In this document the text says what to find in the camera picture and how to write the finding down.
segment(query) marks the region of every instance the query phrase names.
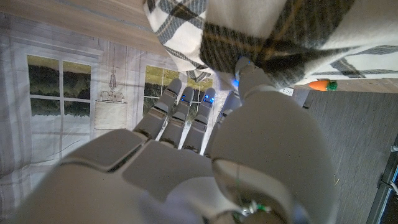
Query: window pane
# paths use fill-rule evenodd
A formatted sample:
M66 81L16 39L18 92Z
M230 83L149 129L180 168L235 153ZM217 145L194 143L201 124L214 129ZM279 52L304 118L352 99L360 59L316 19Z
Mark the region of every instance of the window pane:
M27 56L30 94L60 96L58 60Z
M148 113L149 109L155 105L157 100L158 100L157 98L144 97L144 105L142 109L143 116L145 116Z
M73 62L63 62L63 96L90 99L91 67Z
M144 88L145 96L160 97L162 92L162 77L162 68L157 68L150 65L146 66Z
M200 90L206 91L210 87L213 87L213 79L205 78L200 81Z
M60 102L57 100L41 100L41 99L31 99L30 103L32 105L32 117L30 118L30 129L32 132L48 132L48 133L59 133L61 130L61 113L59 109ZM53 115L46 113L38 114L36 108L42 109L43 104L55 105Z
M193 81L193 79L188 78L187 86L192 87L194 90L199 90L200 89L200 84Z
M65 101L65 115L90 116L90 103Z
M30 99L32 116L35 115L61 115L59 100Z
M180 73L176 71L171 71L169 69L163 69L163 86L168 86L173 79L180 78Z

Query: checkered fabric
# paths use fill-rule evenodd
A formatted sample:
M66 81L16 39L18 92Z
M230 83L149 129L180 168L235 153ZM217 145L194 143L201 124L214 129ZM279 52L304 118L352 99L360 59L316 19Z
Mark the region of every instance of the checkered fabric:
M195 81L214 73L199 57L206 1L148 0L144 10L160 43L180 72Z
M398 78L397 1L148 0L144 9L178 69L198 81L205 67L234 73L241 56L281 88Z

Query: painted window backdrop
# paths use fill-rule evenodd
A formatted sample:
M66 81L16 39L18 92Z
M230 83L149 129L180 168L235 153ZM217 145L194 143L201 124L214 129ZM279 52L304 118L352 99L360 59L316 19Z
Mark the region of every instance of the painted window backdrop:
M33 160L57 161L90 140L91 67L33 55L27 64Z

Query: robotic hand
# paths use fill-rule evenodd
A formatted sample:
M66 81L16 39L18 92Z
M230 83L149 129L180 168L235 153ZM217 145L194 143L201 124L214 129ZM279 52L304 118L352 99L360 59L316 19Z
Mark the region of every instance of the robotic hand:
M182 149L193 90L173 80L133 131L105 134L62 159L13 223L333 223L333 173L316 122L247 58L199 155L215 91ZM159 141L156 137L171 114Z

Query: blue led light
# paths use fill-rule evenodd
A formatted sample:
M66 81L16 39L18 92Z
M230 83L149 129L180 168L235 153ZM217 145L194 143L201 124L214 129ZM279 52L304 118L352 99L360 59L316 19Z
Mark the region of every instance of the blue led light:
M397 177L398 177L398 167L397 167L397 169L396 169L396 172L395 172L395 174L394 174L394 177L392 178L392 181L395 182L396 179L397 179Z
M232 85L234 85L235 87L238 87L239 81L238 80L233 80L232 81Z

